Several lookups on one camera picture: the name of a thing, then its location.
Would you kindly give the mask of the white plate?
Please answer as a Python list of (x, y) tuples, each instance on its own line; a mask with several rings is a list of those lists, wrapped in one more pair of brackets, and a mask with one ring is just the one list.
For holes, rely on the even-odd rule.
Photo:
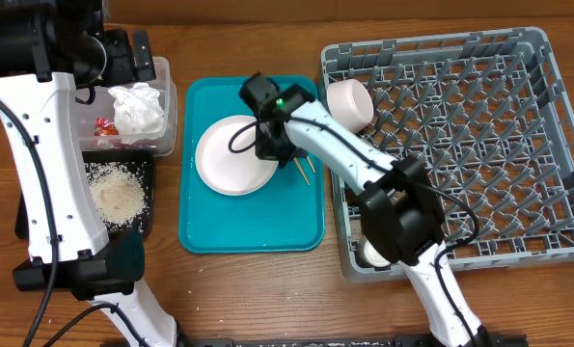
[(260, 160), (252, 147), (233, 153), (229, 141), (236, 131), (255, 121), (252, 116), (230, 116), (212, 124), (197, 144), (195, 162), (203, 183), (227, 196), (253, 193), (267, 183), (278, 163)]

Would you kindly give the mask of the white napkin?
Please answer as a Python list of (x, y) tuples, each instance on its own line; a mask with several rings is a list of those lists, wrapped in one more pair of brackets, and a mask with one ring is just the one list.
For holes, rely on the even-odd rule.
[(165, 111), (160, 105), (160, 90), (148, 83), (135, 83), (108, 89), (114, 98), (114, 125), (124, 145), (157, 139), (165, 127)]

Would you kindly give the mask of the red snack wrapper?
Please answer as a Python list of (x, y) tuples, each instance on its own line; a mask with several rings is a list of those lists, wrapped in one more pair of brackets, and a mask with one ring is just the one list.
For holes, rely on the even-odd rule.
[(112, 120), (105, 118), (96, 119), (95, 135), (96, 136), (117, 136), (119, 134)]

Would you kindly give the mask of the pink bowl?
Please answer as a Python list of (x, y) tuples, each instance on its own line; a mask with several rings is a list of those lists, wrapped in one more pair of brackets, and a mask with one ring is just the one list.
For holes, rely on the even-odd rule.
[(326, 90), (332, 117), (352, 133), (372, 122), (374, 107), (367, 88), (358, 80), (347, 79), (330, 84)]

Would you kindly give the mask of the white cup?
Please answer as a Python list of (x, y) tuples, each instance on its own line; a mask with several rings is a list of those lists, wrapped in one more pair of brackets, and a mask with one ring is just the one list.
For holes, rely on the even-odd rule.
[(367, 238), (360, 241), (358, 247), (358, 254), (360, 258), (367, 263), (367, 265), (374, 268), (385, 268), (391, 265), (391, 262), (385, 259), (371, 244)]

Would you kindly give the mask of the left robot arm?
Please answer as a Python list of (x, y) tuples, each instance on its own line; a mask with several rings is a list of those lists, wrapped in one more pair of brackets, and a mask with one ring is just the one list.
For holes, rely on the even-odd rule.
[(103, 312), (130, 345), (182, 346), (147, 285), (139, 232), (111, 236), (90, 193), (72, 120), (77, 91), (154, 78), (145, 32), (108, 30), (100, 1), (0, 1), (0, 120), (28, 220), (22, 291), (64, 290)]

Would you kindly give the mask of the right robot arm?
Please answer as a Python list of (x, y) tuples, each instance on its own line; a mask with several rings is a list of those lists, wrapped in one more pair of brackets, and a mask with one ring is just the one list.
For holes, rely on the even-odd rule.
[(260, 160), (279, 167), (310, 153), (357, 195), (362, 232), (387, 261), (400, 266), (424, 306), (434, 342), (491, 346), (493, 338), (466, 303), (448, 263), (442, 200), (414, 156), (396, 159), (339, 124), (301, 86), (283, 90), (256, 73), (239, 91), (255, 121), (249, 145)]

